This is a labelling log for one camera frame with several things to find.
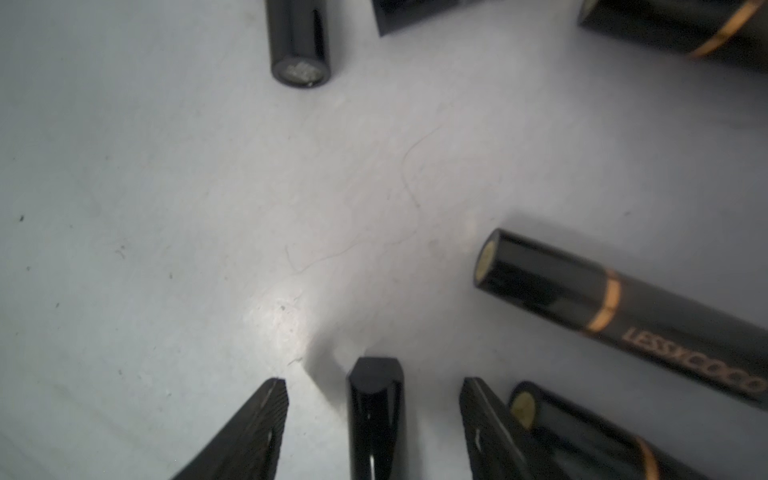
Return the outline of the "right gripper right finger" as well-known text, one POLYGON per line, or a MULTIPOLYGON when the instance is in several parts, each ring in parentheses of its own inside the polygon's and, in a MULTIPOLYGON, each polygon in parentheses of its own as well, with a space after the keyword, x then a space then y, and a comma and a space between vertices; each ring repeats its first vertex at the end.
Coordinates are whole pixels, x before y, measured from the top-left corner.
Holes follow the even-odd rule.
POLYGON ((464 379, 459 406, 474 480, 568 477, 481 378, 464 379))

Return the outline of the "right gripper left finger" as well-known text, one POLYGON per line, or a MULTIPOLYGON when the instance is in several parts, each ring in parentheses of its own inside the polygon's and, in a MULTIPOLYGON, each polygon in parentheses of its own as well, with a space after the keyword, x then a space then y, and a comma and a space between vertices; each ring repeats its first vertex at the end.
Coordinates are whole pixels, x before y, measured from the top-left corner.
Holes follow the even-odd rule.
POLYGON ((175 478, 273 479, 288 407, 286 381, 266 380, 175 478))

